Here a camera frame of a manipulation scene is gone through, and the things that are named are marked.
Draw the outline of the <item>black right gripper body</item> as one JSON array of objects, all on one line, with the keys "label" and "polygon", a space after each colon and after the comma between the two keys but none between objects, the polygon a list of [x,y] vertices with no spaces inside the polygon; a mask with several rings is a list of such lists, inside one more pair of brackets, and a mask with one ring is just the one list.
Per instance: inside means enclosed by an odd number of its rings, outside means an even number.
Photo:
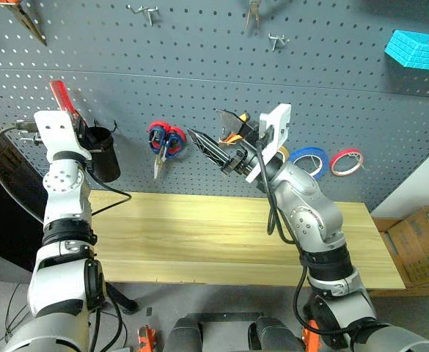
[{"label": "black right gripper body", "polygon": [[259,138],[259,123],[248,123],[250,131],[245,136],[231,135],[225,141],[219,140],[219,146],[231,157],[231,162],[226,169],[221,171],[228,175],[237,172],[239,175],[248,175],[257,165],[256,141]]}]

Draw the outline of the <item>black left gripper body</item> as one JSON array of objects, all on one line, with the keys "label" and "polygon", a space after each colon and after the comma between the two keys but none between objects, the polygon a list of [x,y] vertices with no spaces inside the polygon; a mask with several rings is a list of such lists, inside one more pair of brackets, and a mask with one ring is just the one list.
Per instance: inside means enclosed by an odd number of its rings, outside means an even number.
[{"label": "black left gripper body", "polygon": [[88,127],[82,117],[76,118],[76,136],[79,144],[86,150],[91,149],[91,143],[88,137]]}]

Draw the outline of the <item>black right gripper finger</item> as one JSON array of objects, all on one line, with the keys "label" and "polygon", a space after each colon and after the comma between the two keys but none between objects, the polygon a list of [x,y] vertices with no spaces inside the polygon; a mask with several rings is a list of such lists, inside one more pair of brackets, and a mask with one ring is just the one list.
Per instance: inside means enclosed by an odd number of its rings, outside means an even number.
[{"label": "black right gripper finger", "polygon": [[222,150],[220,146],[218,146],[218,143],[206,133],[189,128],[188,134],[192,142],[205,157],[209,158],[222,169],[226,169],[229,166],[231,162],[230,155]]},{"label": "black right gripper finger", "polygon": [[216,109],[217,116],[221,120],[221,138],[229,138],[238,135],[243,127],[243,120],[231,111]]}]

